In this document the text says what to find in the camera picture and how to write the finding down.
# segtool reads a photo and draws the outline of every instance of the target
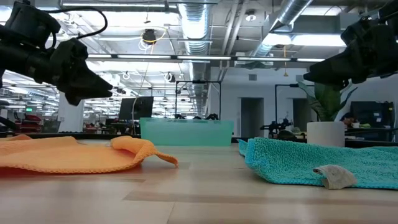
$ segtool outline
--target teal towel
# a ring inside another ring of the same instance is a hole
[[[275,184],[323,186],[324,177],[313,169],[339,165],[355,175],[353,187],[398,189],[398,147],[350,149],[255,138],[240,141],[239,152],[249,168]]]

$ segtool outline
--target microfiber towel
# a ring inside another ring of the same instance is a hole
[[[126,170],[146,157],[157,157],[178,166],[178,160],[156,150],[148,140],[121,136],[110,146],[80,144],[73,137],[31,139],[20,135],[0,141],[0,167],[45,173],[93,174]]]
[[[325,177],[313,169],[337,165],[354,174],[352,187],[398,189],[398,147],[350,149],[255,138],[246,147],[239,143],[239,151],[249,168],[275,184],[323,186]]]

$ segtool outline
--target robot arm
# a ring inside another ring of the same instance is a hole
[[[95,34],[105,30],[107,24],[105,18],[104,28]],[[47,12],[36,9],[28,1],[15,2],[6,25],[0,26],[0,77],[10,70],[37,83],[55,85],[71,105],[78,105],[83,99],[112,96],[112,85],[87,67],[87,47],[78,40],[83,36],[61,42],[55,49],[55,34],[59,30],[60,25]],[[50,34],[53,46],[46,49]]]
[[[341,35],[344,52],[310,66],[304,79],[343,89],[351,80],[385,78],[398,70],[398,0],[379,10],[379,19],[362,17]]]

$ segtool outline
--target white column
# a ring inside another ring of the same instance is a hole
[[[60,92],[60,102],[58,107],[58,121],[61,121],[59,132],[61,131],[83,131],[83,112],[84,100],[78,106],[70,105],[65,98],[65,94]]]

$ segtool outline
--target white pot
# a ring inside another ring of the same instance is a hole
[[[345,146],[343,122],[307,123],[307,143],[321,146]]]

